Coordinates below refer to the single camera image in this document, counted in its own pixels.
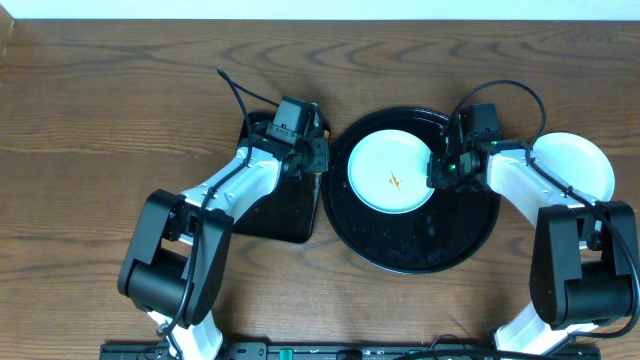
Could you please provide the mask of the pale green plate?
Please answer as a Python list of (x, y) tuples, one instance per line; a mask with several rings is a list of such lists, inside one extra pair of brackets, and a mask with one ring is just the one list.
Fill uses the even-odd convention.
[(567, 132), (549, 133), (535, 142), (533, 155), (578, 191), (604, 202), (613, 197), (613, 167), (606, 155), (588, 139)]
[(349, 155), (349, 184), (365, 205), (378, 212), (411, 212), (434, 193), (427, 186), (430, 155), (427, 144), (409, 132), (373, 132), (361, 139)]

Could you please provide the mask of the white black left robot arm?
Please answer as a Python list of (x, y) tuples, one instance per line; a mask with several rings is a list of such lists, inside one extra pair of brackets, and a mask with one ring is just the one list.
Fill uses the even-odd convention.
[(313, 230), (328, 134), (242, 139), (204, 183), (146, 199), (118, 276), (118, 291), (156, 322), (173, 359), (216, 359), (223, 335), (212, 307), (233, 233), (304, 243)]

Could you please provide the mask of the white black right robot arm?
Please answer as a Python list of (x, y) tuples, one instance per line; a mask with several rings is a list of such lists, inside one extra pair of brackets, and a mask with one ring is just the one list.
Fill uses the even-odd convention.
[[(489, 141), (469, 151), (433, 153), (431, 188), (490, 190), (535, 228), (531, 301), (495, 331), (499, 357), (549, 356), (577, 337), (617, 338), (639, 321), (636, 222), (623, 202), (578, 191), (520, 141)], [(607, 334), (600, 327), (627, 324)]]

